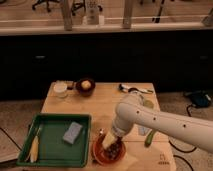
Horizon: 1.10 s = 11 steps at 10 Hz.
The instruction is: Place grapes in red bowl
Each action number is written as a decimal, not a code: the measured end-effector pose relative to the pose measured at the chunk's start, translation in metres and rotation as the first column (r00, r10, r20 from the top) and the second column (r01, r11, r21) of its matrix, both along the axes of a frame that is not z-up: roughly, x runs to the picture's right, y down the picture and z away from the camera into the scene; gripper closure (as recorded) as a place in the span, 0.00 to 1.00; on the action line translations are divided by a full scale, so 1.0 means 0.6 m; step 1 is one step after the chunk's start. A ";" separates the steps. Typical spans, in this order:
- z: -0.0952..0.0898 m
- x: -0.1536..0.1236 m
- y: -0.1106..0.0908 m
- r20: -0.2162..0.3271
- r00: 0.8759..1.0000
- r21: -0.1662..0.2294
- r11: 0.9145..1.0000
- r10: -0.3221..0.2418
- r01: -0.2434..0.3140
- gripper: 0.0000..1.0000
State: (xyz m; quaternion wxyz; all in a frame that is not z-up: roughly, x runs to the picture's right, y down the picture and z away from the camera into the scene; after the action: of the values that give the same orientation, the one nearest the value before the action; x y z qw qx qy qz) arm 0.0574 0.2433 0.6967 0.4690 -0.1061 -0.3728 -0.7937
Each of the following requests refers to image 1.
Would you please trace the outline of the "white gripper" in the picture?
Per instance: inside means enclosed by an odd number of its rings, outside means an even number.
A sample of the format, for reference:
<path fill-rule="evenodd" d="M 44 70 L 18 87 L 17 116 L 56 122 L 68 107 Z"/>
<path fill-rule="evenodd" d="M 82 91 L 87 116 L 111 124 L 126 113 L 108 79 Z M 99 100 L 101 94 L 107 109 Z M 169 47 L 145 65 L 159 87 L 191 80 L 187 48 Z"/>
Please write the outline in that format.
<path fill-rule="evenodd" d="M 104 149 L 109 148 L 113 143 L 115 143 L 119 138 L 127 135 L 122 129 L 112 127 L 109 131 L 103 131 L 104 139 L 102 141 L 102 147 Z"/>

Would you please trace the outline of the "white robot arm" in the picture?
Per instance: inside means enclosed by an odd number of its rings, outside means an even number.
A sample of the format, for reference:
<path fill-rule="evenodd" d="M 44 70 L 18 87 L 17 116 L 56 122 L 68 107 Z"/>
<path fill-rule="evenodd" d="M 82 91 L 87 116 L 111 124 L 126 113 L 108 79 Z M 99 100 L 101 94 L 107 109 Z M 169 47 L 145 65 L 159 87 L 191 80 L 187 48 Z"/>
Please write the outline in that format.
<path fill-rule="evenodd" d="M 137 124 L 213 153 L 213 121 L 157 111 L 144 102 L 141 94 L 128 93 L 117 103 L 111 129 L 102 142 L 104 149 Z"/>

